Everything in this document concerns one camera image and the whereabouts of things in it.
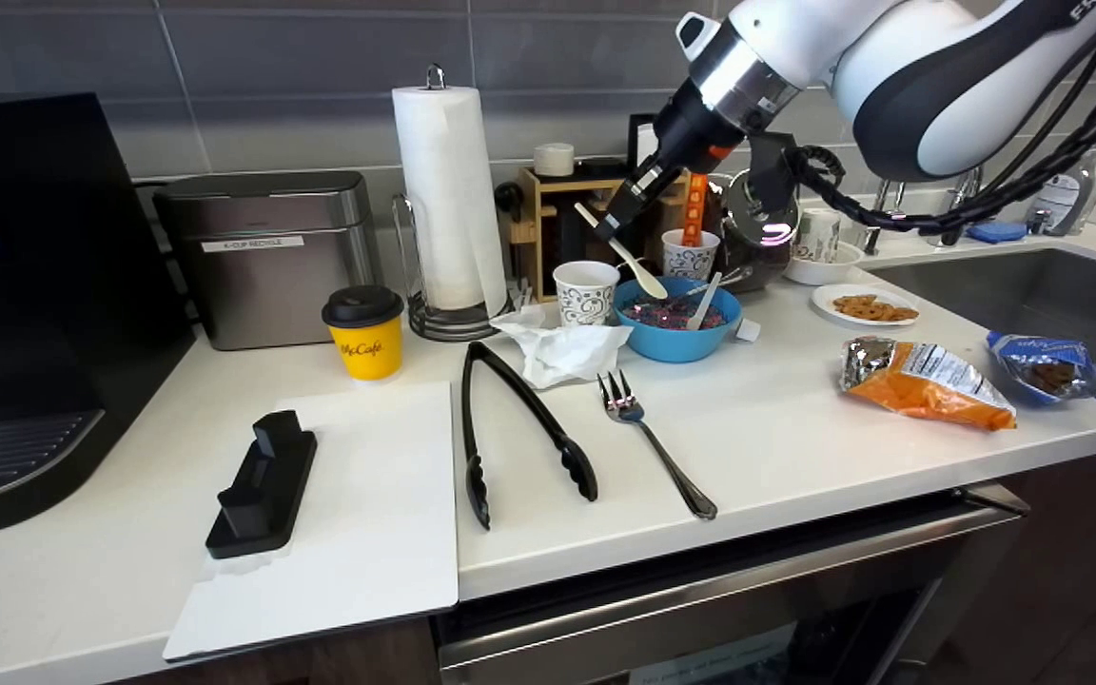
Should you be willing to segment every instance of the snack bag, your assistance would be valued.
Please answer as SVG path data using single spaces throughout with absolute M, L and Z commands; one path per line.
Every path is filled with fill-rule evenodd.
M 915 420 L 1015 426 L 1012 405 L 970 362 L 931 341 L 852 340 L 841 393 Z
M 1096 362 L 1076 340 L 991 335 L 996 386 L 1029 409 L 1096 396 Z

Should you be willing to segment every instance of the silver fork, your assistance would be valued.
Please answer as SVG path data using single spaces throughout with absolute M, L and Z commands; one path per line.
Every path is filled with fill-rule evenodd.
M 608 420 L 618 423 L 632 423 L 648 433 L 648 443 L 653 445 L 662 467 L 671 473 L 672 490 L 689 501 L 689 510 L 705 523 L 715 519 L 715 501 L 672 464 L 672 458 L 666 454 L 666 445 L 653 438 L 653 432 L 648 426 L 648 410 L 639 409 L 639 399 L 629 387 L 629 376 L 618 372 L 599 372 L 599 393 L 603 393 L 603 409 L 608 410 Z

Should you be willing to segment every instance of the bottle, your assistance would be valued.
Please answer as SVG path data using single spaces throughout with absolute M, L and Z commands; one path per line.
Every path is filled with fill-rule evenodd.
M 1076 168 L 1045 180 L 1022 217 L 1038 237 L 1074 237 L 1083 226 L 1083 213 L 1096 204 L 1096 152 Z

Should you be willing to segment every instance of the black tongs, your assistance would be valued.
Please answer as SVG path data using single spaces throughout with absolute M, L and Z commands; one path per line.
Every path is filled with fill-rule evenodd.
M 461 405 L 461 410 L 466 410 L 467 501 L 471 501 L 476 523 L 485 528 L 492 528 L 488 489 L 485 489 L 485 467 L 481 467 L 476 432 L 471 432 L 471 362 L 488 362 L 514 387 L 514 396 L 549 432 L 552 445 L 561 448 L 561 464 L 578 485 L 578 494 L 594 501 L 599 478 L 594 478 L 594 467 L 589 467 L 589 458 L 582 454 L 582 445 L 562 433 L 562 426 L 552 420 L 552 410 L 542 405 L 542 396 L 493 352 L 488 352 L 485 341 L 471 341 L 467 358 L 466 358 L 466 381 L 461 381 L 466 405 Z

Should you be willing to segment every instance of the white countertop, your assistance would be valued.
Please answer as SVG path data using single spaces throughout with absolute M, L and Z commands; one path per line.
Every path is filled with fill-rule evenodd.
M 1061 248 L 1096 251 L 1096 231 Z M 884 258 L 941 251 L 884 237 Z M 543 405 L 599 467 L 603 497 L 582 501 L 542 426 L 504 386 L 481 376 L 476 432 L 493 528 L 471 523 L 457 489 L 461 593 L 507 593 L 1096 454 L 1093 399 L 1019 410 L 1019 432 L 979 433 L 837 396 L 831 367 L 863 331 L 823 320 L 802 284 L 778 281 L 747 296 L 747 316 L 765 325 L 762 340 L 726 341 L 699 367 L 653 367 L 625 352 L 652 426 L 721 501 L 715 523 L 680 508 L 648 443 L 608 423 L 589 386 L 567 386 L 543 393 Z M 943 341 L 982 367 L 982 327 L 931 303 L 897 340 Z M 457 381 L 461 358 L 466 348 L 406 340 L 406 367 L 384 386 Z M 291 396 L 365 399 L 373 387 L 348 381 L 331 348 L 216 353 L 194 341 L 72 497 L 0 528 L 0 683 L 160 671 L 167 627 L 208 576 L 202 541 L 216 513 L 212 494 L 231 478 L 251 423 Z

